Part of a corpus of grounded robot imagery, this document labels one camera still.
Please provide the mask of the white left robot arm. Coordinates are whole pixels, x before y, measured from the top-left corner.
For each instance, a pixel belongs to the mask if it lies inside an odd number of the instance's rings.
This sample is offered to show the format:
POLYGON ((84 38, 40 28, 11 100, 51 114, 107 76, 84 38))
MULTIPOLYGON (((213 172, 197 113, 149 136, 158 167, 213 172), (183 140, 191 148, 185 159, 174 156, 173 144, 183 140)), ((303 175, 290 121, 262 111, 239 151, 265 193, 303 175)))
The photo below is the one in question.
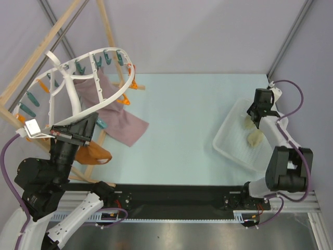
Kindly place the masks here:
POLYGON ((92 113, 73 122, 51 127, 50 158, 26 158, 19 167, 14 183, 23 189, 19 195, 5 167, 8 147, 19 137, 25 137, 35 120, 25 123, 1 150, 1 172, 6 184, 20 204, 1 232, 1 249, 62 249, 76 230, 96 212, 113 210, 115 226, 128 218, 129 213, 117 204, 114 188, 105 182, 93 183, 88 194, 63 221, 47 229, 65 191, 75 185, 69 182, 69 173, 80 146, 92 140, 98 113, 92 113))

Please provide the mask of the cream sock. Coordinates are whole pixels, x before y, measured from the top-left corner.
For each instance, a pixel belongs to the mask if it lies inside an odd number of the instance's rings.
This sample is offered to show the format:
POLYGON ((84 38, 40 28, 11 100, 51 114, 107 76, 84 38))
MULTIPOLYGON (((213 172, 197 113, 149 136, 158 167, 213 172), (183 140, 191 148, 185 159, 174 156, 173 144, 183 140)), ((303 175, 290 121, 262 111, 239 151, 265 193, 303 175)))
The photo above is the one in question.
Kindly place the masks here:
POLYGON ((248 135, 247 142, 250 147, 257 147, 262 142, 263 137, 263 132, 257 129, 248 135))

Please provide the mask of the teal clothes peg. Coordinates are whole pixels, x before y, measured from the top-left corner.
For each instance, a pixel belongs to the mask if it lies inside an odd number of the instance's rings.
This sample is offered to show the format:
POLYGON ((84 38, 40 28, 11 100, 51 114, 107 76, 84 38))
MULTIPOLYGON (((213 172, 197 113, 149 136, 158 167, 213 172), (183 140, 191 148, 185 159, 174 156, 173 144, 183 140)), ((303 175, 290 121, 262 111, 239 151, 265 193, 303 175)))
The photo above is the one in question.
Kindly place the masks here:
POLYGON ((96 124, 103 130, 107 128, 107 124, 101 119, 101 118, 97 118, 96 120, 96 124))

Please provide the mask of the white round clip hanger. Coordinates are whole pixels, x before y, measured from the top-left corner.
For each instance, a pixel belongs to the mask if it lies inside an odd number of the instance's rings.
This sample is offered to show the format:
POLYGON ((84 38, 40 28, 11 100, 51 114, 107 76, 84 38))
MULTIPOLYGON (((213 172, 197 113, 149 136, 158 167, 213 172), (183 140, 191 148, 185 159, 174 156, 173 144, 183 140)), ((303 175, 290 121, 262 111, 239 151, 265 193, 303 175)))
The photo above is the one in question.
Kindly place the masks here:
POLYGON ((49 124, 43 130, 41 129, 42 133, 46 133, 47 131, 51 130, 51 126, 55 125, 54 123, 55 96, 63 89, 63 87, 66 87, 70 99, 72 107, 72 116, 63 121, 58 122, 57 123, 58 125, 70 124, 74 121, 79 120, 82 117, 85 117, 91 113, 94 113, 106 107, 107 105, 111 104, 114 101, 117 101, 118 103, 124 105, 130 104, 130 101, 126 96, 125 91, 128 88, 136 89, 137 87, 134 80, 135 67, 125 50, 117 47, 101 48, 88 52, 64 64, 61 64, 59 59, 51 51, 48 51, 46 53, 46 57, 52 61, 54 67, 36 77, 31 84, 32 86, 34 86, 37 83, 40 84, 40 86, 44 89, 44 91, 49 94, 49 112, 48 112, 49 124), (119 65, 127 66, 129 70, 129 76, 127 81, 123 85, 121 85, 113 95, 111 95, 108 98, 105 98, 103 96, 104 90, 100 84, 100 78, 97 75, 98 69, 100 67, 100 61, 95 60, 95 55, 100 53, 104 54, 106 63, 110 64, 111 59, 107 55, 108 52, 115 52, 117 59, 120 60, 119 65), (91 63, 92 73, 87 75, 74 74, 74 72, 78 71, 80 68, 79 62, 87 58, 91 63), (86 79, 94 79, 99 103, 91 108, 82 111, 79 96, 76 92, 73 81, 86 80, 86 79))

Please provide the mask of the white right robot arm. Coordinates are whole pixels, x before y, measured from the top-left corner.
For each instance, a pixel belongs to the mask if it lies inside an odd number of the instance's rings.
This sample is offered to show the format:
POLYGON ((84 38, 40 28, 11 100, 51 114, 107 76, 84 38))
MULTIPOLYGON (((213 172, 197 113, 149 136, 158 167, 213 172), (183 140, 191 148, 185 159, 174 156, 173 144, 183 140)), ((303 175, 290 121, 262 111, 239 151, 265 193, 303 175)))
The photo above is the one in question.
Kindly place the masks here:
POLYGON ((287 131, 288 117, 273 109, 278 94, 273 88, 256 89, 253 103, 247 110, 255 127, 263 133, 273 152, 265 177, 244 184, 247 190, 240 195, 246 209, 258 204, 259 198, 273 197, 299 203, 310 192, 313 152, 301 147, 287 131))

